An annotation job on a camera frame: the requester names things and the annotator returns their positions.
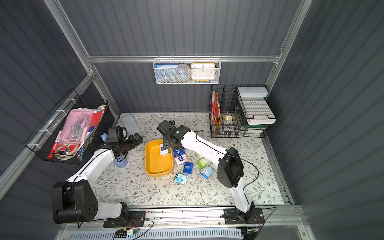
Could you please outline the pink blue Tempo tissue pack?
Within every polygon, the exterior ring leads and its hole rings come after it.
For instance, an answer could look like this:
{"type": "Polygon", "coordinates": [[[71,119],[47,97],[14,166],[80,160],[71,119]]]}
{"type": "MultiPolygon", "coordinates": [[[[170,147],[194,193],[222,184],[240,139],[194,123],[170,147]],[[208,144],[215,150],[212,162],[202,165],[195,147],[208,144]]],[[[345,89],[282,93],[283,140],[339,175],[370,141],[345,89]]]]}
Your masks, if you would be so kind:
{"type": "Polygon", "coordinates": [[[163,144],[160,144],[160,155],[167,156],[169,154],[170,154],[169,150],[166,149],[163,144]]]}

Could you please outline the pink floral tissue pack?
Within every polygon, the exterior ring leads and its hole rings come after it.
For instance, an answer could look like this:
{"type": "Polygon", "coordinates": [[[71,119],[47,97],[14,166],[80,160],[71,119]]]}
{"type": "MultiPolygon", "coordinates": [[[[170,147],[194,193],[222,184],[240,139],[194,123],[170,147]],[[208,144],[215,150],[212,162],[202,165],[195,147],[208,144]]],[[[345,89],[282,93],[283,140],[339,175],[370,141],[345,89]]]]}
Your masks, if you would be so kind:
{"type": "Polygon", "coordinates": [[[177,156],[174,158],[174,160],[177,166],[180,166],[181,164],[184,164],[189,161],[186,154],[177,156]]]}

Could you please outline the dark blue Tempo tissue pack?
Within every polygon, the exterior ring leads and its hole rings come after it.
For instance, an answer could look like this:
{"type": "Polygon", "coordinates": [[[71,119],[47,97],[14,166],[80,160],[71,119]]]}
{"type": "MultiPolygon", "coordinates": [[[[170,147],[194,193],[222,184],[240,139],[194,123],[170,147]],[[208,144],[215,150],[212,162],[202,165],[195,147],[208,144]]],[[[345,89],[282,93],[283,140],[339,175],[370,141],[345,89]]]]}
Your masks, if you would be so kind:
{"type": "Polygon", "coordinates": [[[193,173],[193,167],[194,164],[190,162],[185,162],[184,163],[184,169],[183,169],[183,174],[187,176],[191,176],[193,173]]]}

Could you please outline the green tissue pack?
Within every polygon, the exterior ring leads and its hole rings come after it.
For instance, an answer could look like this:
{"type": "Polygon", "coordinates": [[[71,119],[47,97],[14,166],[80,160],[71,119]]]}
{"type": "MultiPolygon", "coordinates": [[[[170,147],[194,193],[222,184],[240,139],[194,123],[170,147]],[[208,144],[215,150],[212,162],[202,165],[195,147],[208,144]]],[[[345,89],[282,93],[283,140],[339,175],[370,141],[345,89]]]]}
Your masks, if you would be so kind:
{"type": "Polygon", "coordinates": [[[205,168],[206,166],[209,166],[210,165],[210,161],[207,160],[206,158],[201,158],[197,161],[197,164],[199,166],[200,169],[203,169],[205,168]]]}

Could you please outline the teal cartoon tissue pack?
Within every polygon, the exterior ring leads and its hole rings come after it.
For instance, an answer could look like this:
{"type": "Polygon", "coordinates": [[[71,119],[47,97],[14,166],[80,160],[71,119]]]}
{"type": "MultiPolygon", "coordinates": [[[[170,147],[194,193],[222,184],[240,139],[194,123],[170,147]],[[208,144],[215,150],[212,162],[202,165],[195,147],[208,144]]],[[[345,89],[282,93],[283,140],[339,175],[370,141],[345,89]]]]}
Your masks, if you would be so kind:
{"type": "Polygon", "coordinates": [[[176,173],[174,182],[180,185],[185,186],[188,182],[189,177],[180,173],[176,173]]]}

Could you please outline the light blue tissue pack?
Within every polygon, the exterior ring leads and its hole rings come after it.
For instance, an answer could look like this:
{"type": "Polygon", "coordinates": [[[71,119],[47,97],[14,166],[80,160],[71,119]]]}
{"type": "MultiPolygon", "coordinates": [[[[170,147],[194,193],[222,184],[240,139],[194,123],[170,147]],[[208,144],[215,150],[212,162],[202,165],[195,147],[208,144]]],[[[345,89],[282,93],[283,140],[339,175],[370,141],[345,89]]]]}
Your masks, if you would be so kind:
{"type": "Polygon", "coordinates": [[[210,166],[206,166],[202,169],[200,174],[207,180],[211,177],[211,175],[214,173],[214,169],[210,166]]]}

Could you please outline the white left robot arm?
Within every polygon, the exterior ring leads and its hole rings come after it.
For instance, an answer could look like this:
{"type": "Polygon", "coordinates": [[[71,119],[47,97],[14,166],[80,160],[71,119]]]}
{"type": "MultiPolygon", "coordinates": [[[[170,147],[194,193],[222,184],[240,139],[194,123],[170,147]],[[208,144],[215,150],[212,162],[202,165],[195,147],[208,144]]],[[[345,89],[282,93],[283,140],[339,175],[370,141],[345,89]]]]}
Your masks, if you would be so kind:
{"type": "Polygon", "coordinates": [[[104,169],[115,160],[124,161],[128,152],[143,143],[143,137],[128,135],[122,127],[110,128],[106,143],[97,148],[85,165],[65,182],[53,186],[53,220],[56,224],[106,220],[109,225],[131,219],[125,203],[99,202],[93,187],[104,169]]]}

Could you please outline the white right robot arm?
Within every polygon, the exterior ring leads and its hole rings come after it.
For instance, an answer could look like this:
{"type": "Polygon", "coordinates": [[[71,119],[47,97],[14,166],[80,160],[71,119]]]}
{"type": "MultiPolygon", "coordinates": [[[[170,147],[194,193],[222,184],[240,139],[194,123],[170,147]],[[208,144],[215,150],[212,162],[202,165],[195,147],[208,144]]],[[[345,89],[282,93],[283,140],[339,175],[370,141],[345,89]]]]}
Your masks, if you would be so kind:
{"type": "Polygon", "coordinates": [[[250,199],[244,180],[244,165],[238,151],[230,147],[214,145],[198,136],[186,126],[175,127],[168,121],[158,126],[159,133],[168,141],[172,148],[184,148],[206,158],[217,169],[219,182],[230,189],[235,200],[235,215],[227,218],[241,223],[249,223],[254,216],[255,203],[250,199]]]}

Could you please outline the translucent box lid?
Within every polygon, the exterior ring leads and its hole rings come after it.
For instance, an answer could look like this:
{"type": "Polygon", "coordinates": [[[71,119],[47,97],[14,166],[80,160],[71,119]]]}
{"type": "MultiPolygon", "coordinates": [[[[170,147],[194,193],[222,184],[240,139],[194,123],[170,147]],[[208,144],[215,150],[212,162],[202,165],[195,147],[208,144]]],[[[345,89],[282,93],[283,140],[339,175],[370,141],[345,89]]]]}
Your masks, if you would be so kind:
{"type": "Polygon", "coordinates": [[[141,132],[140,126],[133,115],[123,117],[122,124],[124,125],[128,136],[139,134],[141,132]]]}

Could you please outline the yellow storage box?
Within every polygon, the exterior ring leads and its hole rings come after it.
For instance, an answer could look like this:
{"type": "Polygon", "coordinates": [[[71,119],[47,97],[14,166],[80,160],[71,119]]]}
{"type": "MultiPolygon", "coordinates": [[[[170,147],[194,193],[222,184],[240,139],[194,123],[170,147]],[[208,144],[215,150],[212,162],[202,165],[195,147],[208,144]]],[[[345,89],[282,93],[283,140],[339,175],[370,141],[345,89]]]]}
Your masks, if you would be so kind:
{"type": "Polygon", "coordinates": [[[151,177],[169,175],[174,167],[173,156],[169,153],[161,155],[162,139],[152,140],[145,147],[145,169],[151,177]]]}

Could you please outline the pink pencil case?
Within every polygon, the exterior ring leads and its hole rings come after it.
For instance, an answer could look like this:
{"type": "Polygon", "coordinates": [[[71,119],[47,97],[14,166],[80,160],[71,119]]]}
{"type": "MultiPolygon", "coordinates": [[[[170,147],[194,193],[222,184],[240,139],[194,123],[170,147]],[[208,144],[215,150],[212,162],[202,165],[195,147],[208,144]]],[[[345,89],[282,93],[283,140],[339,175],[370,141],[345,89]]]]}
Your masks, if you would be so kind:
{"type": "Polygon", "coordinates": [[[73,109],[69,112],[64,127],[62,129],[59,143],[76,143],[80,144],[84,140],[83,132],[87,131],[91,126],[93,110],[90,109],[73,109]]]}

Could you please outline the yellow utility knife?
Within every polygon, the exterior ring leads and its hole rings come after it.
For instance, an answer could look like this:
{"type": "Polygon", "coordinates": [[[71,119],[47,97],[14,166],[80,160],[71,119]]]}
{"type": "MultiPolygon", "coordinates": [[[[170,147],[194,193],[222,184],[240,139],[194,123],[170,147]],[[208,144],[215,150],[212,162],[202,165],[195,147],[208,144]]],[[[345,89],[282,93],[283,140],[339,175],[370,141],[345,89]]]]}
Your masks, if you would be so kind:
{"type": "Polygon", "coordinates": [[[218,131],[220,130],[221,125],[222,125],[222,116],[219,115],[219,116],[217,117],[217,130],[218,130],[218,131]]]}

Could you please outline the grey tape roll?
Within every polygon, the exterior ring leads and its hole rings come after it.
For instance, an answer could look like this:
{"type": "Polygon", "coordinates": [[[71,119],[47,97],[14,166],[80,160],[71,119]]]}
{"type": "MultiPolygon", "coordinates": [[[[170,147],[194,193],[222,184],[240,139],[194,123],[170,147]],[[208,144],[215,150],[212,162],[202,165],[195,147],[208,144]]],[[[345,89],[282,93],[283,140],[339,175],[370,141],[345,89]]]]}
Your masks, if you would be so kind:
{"type": "Polygon", "coordinates": [[[175,79],[178,82],[185,83],[191,78],[190,66],[187,64],[179,64],[175,70],[175,79]]]}

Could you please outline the beige alarm clock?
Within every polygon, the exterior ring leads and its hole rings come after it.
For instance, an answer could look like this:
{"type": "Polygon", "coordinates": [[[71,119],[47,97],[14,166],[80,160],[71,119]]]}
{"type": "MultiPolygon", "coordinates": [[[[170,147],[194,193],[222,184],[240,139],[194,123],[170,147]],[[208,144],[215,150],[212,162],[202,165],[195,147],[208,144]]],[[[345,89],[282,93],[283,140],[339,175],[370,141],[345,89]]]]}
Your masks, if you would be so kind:
{"type": "Polygon", "coordinates": [[[196,81],[211,81],[215,79],[215,63],[192,63],[191,77],[196,81]]]}

